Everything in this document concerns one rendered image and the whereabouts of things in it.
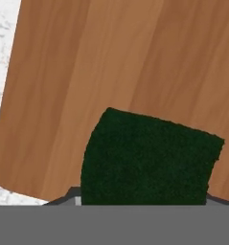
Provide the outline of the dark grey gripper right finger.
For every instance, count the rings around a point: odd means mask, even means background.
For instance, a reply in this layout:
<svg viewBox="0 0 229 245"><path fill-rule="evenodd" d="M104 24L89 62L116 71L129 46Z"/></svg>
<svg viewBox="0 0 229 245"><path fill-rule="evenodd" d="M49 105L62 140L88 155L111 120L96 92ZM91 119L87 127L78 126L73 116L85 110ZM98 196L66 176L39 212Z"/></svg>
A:
<svg viewBox="0 0 229 245"><path fill-rule="evenodd" d="M211 194L206 195L206 205L207 206L218 206L218 205L226 205L229 206L229 201L224 200L218 197L215 197Z"/></svg>

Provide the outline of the wooden cutting board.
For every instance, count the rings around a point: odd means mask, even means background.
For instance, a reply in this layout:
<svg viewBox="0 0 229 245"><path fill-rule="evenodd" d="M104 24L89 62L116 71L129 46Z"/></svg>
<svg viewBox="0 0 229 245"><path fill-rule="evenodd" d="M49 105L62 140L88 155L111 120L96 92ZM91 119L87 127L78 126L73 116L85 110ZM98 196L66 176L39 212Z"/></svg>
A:
<svg viewBox="0 0 229 245"><path fill-rule="evenodd" d="M229 0L21 0L0 187L49 201L80 187L109 107L222 138L207 194L229 201Z"/></svg>

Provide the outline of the dark green sponge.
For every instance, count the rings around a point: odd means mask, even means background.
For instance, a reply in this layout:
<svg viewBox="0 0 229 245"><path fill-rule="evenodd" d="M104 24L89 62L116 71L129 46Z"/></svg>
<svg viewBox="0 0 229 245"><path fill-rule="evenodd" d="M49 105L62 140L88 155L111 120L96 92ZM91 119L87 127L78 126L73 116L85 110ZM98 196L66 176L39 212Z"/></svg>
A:
<svg viewBox="0 0 229 245"><path fill-rule="evenodd" d="M224 140L107 108L84 152L83 205L204 205Z"/></svg>

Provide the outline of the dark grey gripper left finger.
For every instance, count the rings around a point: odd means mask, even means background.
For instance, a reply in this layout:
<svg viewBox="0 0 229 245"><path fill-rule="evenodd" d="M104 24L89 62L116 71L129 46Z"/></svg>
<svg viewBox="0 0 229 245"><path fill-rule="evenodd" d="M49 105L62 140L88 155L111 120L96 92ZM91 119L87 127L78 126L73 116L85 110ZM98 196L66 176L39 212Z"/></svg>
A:
<svg viewBox="0 0 229 245"><path fill-rule="evenodd" d="M48 202L48 205L55 206L55 205L63 205L67 204L76 204L76 198L81 197L80 187L71 187L64 196L59 197L51 202Z"/></svg>

